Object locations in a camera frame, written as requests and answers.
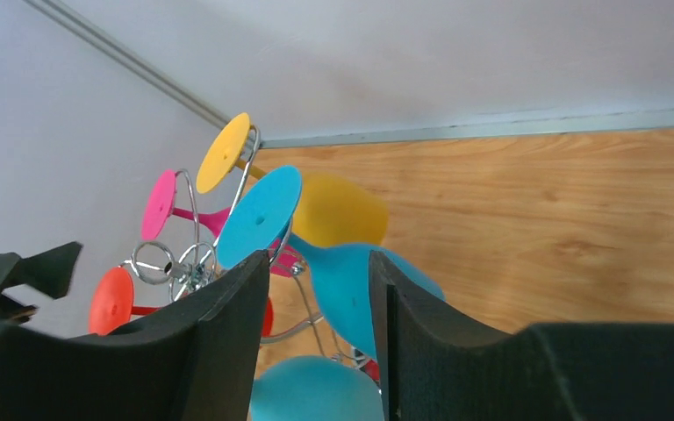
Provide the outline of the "blue wine glass front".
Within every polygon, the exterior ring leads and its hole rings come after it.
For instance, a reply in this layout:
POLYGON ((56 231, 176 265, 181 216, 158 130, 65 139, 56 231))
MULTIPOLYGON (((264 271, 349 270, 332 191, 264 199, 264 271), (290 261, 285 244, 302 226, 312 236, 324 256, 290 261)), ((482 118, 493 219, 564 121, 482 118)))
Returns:
POLYGON ((253 384, 253 420, 383 420, 377 385, 359 370, 325 357, 281 361, 253 384))

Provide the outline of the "blue wine glass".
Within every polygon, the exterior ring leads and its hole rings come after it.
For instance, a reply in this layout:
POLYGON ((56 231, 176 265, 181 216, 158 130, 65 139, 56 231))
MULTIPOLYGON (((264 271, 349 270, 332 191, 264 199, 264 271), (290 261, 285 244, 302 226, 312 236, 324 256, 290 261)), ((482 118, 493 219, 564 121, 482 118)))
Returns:
POLYGON ((281 361, 253 384, 253 420, 383 420, 377 385, 359 370, 325 357, 281 361))
MULTIPOLYGON (((292 165, 275 169, 256 183, 235 206, 219 235, 221 267, 231 269, 258 250, 267 250, 290 225, 301 197, 303 176, 292 165)), ((351 346, 377 358, 369 300, 369 254, 384 253, 414 283, 446 299, 437 282, 406 259, 367 243, 314 246, 292 233, 289 246, 305 258, 317 304, 326 321, 351 346)))

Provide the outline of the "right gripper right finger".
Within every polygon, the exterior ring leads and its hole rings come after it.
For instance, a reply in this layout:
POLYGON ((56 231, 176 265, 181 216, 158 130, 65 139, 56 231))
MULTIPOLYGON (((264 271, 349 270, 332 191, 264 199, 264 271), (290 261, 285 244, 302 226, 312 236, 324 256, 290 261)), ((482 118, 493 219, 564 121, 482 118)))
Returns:
POLYGON ((369 257, 389 420, 674 420, 674 324, 536 323, 509 334, 369 257))

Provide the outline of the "chrome wine glass rack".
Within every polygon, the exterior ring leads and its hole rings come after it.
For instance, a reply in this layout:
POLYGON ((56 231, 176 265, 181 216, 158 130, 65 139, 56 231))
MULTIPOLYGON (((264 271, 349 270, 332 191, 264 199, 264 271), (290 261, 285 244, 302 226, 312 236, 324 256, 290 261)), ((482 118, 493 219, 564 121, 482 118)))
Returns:
MULTIPOLYGON (((170 249, 159 241, 142 241, 133 249, 131 258, 118 265, 118 268, 128 266, 135 276, 150 285, 167 283, 169 301, 173 303, 183 296, 212 283, 216 279, 216 275, 223 274, 222 271, 218 272, 216 269, 218 262, 216 255, 217 241, 218 239, 213 243, 200 240, 198 242, 193 241, 179 258, 176 258, 170 249), (140 261, 138 254, 140 249, 144 246, 153 246, 164 252, 167 257, 166 265, 163 268, 160 268, 140 261)), ((312 311, 309 299, 298 278, 299 274, 302 274, 305 271, 305 259, 292 247, 281 246, 281 240, 276 240, 269 251, 274 252, 273 255, 276 256, 274 263, 271 263, 270 273, 283 278, 290 278, 297 284, 307 312, 307 317, 285 331, 272 333, 275 311, 270 298, 268 298, 262 327, 261 345, 269 346, 283 342, 300 332, 311 329, 319 351, 326 355, 319 336, 319 329, 316 327, 318 323, 324 320, 322 317, 323 315, 320 312, 312 311)), ((376 366, 373 360, 358 352, 354 347, 352 347, 350 355, 343 353, 335 331, 332 330, 331 334, 335 350, 337 351, 337 353, 333 355, 333 360, 337 360, 338 362, 351 360, 351 364, 354 368, 360 369, 365 373, 369 372, 369 367, 376 366)))

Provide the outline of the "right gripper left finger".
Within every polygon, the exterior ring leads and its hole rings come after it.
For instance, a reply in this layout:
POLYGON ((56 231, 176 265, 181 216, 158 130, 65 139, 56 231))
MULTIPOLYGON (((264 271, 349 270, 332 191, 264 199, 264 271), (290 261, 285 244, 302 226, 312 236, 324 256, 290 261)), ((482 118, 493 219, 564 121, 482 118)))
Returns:
POLYGON ((0 420, 244 420, 268 292, 256 251, 104 336, 0 322, 0 420))

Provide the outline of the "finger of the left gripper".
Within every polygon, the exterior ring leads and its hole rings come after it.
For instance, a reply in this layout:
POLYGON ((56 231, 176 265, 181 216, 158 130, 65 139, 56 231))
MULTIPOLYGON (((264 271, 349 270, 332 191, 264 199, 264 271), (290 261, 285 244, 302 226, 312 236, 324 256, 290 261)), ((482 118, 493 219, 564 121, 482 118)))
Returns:
POLYGON ((63 298, 69 292, 82 249, 80 242, 71 241, 22 258, 12 272, 9 286, 26 285, 53 299, 63 298))

